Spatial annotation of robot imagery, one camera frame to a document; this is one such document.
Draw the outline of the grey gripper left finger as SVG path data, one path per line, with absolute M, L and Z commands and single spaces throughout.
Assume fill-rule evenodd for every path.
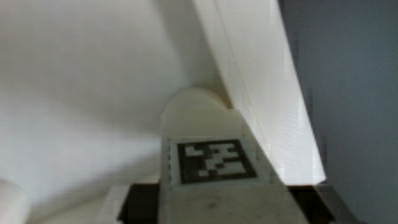
M 159 224 L 159 193 L 157 183 L 114 186 L 95 224 Z

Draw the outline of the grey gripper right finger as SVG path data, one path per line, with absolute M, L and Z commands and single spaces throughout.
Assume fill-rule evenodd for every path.
M 356 224 L 356 216 L 331 185 L 290 186 L 310 224 Z

